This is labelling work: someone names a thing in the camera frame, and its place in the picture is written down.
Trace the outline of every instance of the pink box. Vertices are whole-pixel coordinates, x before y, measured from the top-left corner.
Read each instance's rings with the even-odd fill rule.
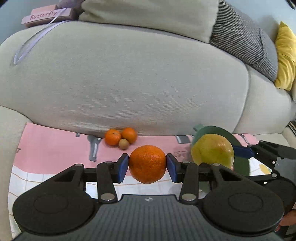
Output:
[[[45,7],[34,8],[31,11],[31,15],[38,14],[40,12],[52,11],[52,10],[56,10],[56,9],[58,9],[57,5],[49,5],[49,6],[45,6]]]
[[[31,14],[29,16],[26,16],[22,19],[22,23],[27,28],[46,24],[49,23],[51,20],[53,20],[58,13],[61,11],[61,9],[51,10],[51,11],[44,11],[44,12],[38,12],[36,14]],[[77,15],[75,11],[72,8],[66,8],[55,20],[55,22],[61,22],[64,20],[76,20]]]

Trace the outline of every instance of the yellow pear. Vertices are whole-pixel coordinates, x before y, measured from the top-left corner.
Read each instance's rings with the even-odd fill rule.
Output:
[[[234,161],[231,143],[225,137],[217,134],[203,135],[191,148],[191,155],[197,165],[202,162],[219,163],[230,168]]]

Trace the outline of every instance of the tangerine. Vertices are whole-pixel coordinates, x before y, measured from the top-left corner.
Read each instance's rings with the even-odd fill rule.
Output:
[[[140,146],[131,153],[128,167],[137,181],[145,184],[154,183],[165,174],[166,157],[156,146]]]
[[[133,128],[125,128],[122,133],[122,138],[129,141],[130,144],[133,144],[137,140],[137,132]]]
[[[110,129],[105,133],[105,142],[109,146],[118,145],[120,139],[121,139],[121,134],[118,130]]]

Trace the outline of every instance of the sofa armrest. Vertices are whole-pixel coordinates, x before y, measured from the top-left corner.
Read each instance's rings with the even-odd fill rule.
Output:
[[[0,106],[0,240],[12,239],[9,212],[8,188],[15,153],[27,122],[22,114]]]
[[[296,136],[288,126],[284,129],[284,131],[282,132],[282,135],[287,140],[290,147],[293,147],[296,149]]]

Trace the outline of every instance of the gray pattern on fabric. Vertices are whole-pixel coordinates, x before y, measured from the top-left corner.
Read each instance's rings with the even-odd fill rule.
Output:
[[[225,0],[219,10],[210,44],[237,57],[271,81],[278,70],[276,48],[270,37],[246,14]]]

